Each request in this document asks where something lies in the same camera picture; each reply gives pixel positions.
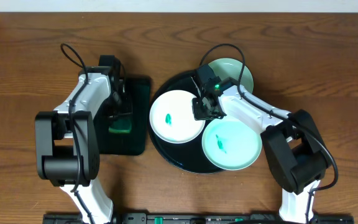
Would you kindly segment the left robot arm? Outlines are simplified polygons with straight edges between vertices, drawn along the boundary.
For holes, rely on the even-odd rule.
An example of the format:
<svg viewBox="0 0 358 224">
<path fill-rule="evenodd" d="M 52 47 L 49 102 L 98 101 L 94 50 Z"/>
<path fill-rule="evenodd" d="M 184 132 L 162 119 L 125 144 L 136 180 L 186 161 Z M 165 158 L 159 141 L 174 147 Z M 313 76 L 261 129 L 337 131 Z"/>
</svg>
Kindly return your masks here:
<svg viewBox="0 0 358 224">
<path fill-rule="evenodd" d="M 103 108 L 113 117 L 126 96 L 122 67 L 86 67 L 67 99 L 35 117 L 37 172 L 70 196 L 81 223 L 109 223 L 113 202 L 98 179 L 99 144 L 94 119 Z"/>
</svg>

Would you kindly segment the white plate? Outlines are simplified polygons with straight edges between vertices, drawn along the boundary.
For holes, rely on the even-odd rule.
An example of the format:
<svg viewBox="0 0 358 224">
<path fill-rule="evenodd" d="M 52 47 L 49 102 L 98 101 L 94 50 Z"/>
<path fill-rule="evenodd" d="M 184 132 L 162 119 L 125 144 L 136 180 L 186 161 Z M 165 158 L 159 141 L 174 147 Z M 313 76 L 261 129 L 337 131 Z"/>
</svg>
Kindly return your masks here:
<svg viewBox="0 0 358 224">
<path fill-rule="evenodd" d="M 194 140 L 204 129 L 205 121 L 195 120 L 192 99 L 196 96 L 185 90 L 167 91 L 152 103 L 149 123 L 162 140 L 183 144 Z"/>
</svg>

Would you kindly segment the green sponge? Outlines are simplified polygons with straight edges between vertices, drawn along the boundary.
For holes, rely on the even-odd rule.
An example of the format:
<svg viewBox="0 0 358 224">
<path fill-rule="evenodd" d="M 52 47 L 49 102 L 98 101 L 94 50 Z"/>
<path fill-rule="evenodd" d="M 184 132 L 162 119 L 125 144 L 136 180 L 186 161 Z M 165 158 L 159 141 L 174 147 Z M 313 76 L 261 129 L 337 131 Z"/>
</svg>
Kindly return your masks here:
<svg viewBox="0 0 358 224">
<path fill-rule="evenodd" d="M 114 134 L 129 134 L 132 131 L 132 120 L 130 118 L 115 119 L 110 122 L 109 132 Z"/>
</svg>

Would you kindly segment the mint green plate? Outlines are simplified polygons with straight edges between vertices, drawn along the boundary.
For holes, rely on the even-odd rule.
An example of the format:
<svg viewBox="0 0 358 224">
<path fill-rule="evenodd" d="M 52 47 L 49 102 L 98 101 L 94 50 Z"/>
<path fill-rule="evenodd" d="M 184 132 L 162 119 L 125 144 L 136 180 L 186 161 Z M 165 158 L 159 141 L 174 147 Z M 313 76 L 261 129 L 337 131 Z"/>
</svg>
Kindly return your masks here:
<svg viewBox="0 0 358 224">
<path fill-rule="evenodd" d="M 233 58 L 219 58 L 213 60 L 208 65 L 212 68 L 215 75 L 217 75 L 221 80 L 228 77 L 238 80 L 242 68 L 242 62 Z M 240 83 L 248 92 L 253 93 L 253 76 L 246 66 L 244 67 Z"/>
<path fill-rule="evenodd" d="M 203 132 L 203 152 L 216 167 L 241 170 L 252 165 L 262 150 L 260 136 L 238 119 L 215 119 Z"/>
</svg>

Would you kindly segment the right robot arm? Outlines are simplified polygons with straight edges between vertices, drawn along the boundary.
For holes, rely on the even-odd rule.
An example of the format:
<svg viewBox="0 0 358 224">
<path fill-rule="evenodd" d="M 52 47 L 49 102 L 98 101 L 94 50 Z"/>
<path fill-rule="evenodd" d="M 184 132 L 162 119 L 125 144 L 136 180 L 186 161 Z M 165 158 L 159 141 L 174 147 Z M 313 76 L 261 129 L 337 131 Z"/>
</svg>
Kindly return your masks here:
<svg viewBox="0 0 358 224">
<path fill-rule="evenodd" d="M 260 135 L 270 172 L 283 190 L 282 220 L 311 223 L 317 191 L 336 185 L 336 161 L 305 110 L 291 113 L 276 108 L 242 85 L 199 87 L 193 99 L 197 120 L 216 121 L 231 116 Z"/>
</svg>

